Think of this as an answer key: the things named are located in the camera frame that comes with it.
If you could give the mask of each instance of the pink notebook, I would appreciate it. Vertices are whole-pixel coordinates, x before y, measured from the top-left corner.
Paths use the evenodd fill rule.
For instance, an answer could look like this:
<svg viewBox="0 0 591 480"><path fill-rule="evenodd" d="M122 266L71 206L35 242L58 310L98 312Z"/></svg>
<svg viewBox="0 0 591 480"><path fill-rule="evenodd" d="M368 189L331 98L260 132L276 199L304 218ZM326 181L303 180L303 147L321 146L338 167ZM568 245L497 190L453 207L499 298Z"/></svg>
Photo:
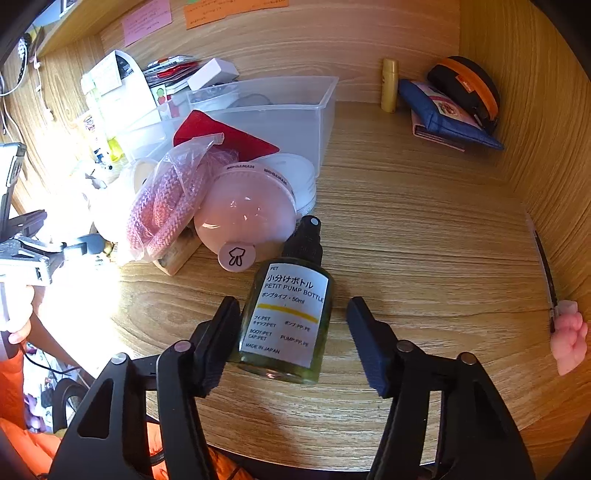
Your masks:
<svg viewBox="0 0 591 480"><path fill-rule="evenodd" d="M431 132L429 132L425 128L425 126L421 123L421 119L419 118L419 116L413 110L411 110L410 114L411 114L411 119L413 121L413 135L415 137L424 138L425 140L429 140L431 142L439 143L441 145L446 145L448 147L455 148L456 150L459 150L460 152L466 151L464 148L464 145L461 144L460 142L457 142L455 140L451 140L450 138L441 137L437 134L432 134Z"/></svg>

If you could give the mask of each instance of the black bottle cap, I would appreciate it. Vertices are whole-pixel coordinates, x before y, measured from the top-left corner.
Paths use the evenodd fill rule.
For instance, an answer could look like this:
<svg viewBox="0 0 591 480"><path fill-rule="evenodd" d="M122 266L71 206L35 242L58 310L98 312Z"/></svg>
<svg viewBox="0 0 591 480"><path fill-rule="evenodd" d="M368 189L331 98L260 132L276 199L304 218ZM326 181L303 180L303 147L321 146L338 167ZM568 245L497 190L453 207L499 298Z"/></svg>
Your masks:
<svg viewBox="0 0 591 480"><path fill-rule="evenodd" d="M313 215L302 217L295 232L285 242L281 256L299 258L320 266L322 263L321 226L320 219Z"/></svg>

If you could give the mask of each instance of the screw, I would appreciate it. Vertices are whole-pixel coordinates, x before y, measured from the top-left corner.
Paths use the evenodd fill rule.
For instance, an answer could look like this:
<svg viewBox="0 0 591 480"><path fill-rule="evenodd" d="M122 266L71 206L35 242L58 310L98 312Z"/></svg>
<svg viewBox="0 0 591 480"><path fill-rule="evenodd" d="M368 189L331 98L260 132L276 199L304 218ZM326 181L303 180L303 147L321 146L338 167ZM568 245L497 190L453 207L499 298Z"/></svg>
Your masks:
<svg viewBox="0 0 591 480"><path fill-rule="evenodd" d="M476 360L474 354L470 352L464 352L460 354L460 360L462 360L462 362L464 362L466 365L474 365L478 361Z"/></svg>
<svg viewBox="0 0 591 480"><path fill-rule="evenodd" d="M414 345L409 342L408 340L400 340L397 344L396 344L396 348L401 351L401 352L411 352L413 351Z"/></svg>
<svg viewBox="0 0 591 480"><path fill-rule="evenodd" d="M115 365L121 365L126 360L127 360L127 355L125 355L124 353L118 353L116 355L113 355L111 362L113 362Z"/></svg>
<svg viewBox="0 0 591 480"><path fill-rule="evenodd" d="M174 350L177 351L178 353L186 352L190 348L191 348L191 342L189 342L187 340L181 340L181 341L174 344Z"/></svg>

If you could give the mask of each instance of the red pouch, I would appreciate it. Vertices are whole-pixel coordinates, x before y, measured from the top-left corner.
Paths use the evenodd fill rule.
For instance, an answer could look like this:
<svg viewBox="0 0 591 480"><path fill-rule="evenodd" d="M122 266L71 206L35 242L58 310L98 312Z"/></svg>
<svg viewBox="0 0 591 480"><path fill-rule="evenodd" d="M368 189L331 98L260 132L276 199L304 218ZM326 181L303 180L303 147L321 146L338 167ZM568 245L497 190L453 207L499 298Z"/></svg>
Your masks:
<svg viewBox="0 0 591 480"><path fill-rule="evenodd" d="M206 113L193 110L174 134L173 145L204 135L224 134L221 148L238 152L239 161L251 161L258 157L279 152L279 148L260 138L214 120Z"/></svg>

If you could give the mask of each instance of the wooden panel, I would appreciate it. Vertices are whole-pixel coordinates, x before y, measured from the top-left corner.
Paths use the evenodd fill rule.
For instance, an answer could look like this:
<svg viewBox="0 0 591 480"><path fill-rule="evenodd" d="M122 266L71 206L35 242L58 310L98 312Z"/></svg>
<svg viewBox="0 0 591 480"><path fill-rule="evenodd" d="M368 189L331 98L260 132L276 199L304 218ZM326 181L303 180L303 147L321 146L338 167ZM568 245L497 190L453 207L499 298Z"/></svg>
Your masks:
<svg viewBox="0 0 591 480"><path fill-rule="evenodd" d="M540 233L559 298L591 320L591 82L558 31L528 0L462 0L460 53L492 76L501 94L491 153ZM567 376L589 396L591 361ZM524 432L540 477L591 411L572 397Z"/></svg>
<svg viewBox="0 0 591 480"><path fill-rule="evenodd" d="M72 122L84 111L86 101L80 78L104 56L98 36L84 38L69 47L41 59L43 96L55 121L43 114L37 72L28 65L28 73L18 90L7 97L7 108L20 126L28 153L24 163L26 180L17 183L13 204L19 213L46 209L50 195L58 192L64 180L83 155L88 156ZM13 51L2 69L9 85L18 78L21 60ZM12 136L18 134L11 126ZM10 141L8 136L3 141Z"/></svg>
<svg viewBox="0 0 591 480"><path fill-rule="evenodd" d="M38 57L100 33L140 2L142 0L78 0L47 34L37 51Z"/></svg>
<svg viewBox="0 0 591 480"><path fill-rule="evenodd" d="M459 0L290 0L287 8L234 15L185 29L186 0L171 0L173 23L124 48L114 22L101 33L105 51L127 51L142 67L186 53L234 62L241 78L335 75L337 99L378 102L382 59L400 75L422 77L459 49Z"/></svg>
<svg viewBox="0 0 591 480"><path fill-rule="evenodd" d="M544 280L523 208L482 151L413 137L408 111L337 104L315 210L323 265L336 280L320 382L290 385L228 366L199 401L210 443L287 465L369 469L390 401L369 388L350 337L345 307L354 295L428 353L477 354L520 428L577 391L550 355ZM121 349L152 355L188 338L224 295L243 304L254 271L228 273L203 247L174 277L145 264L94 279L62 271L69 283L56 276L39 315L97 374ZM435 442L430 424L424 460Z"/></svg>

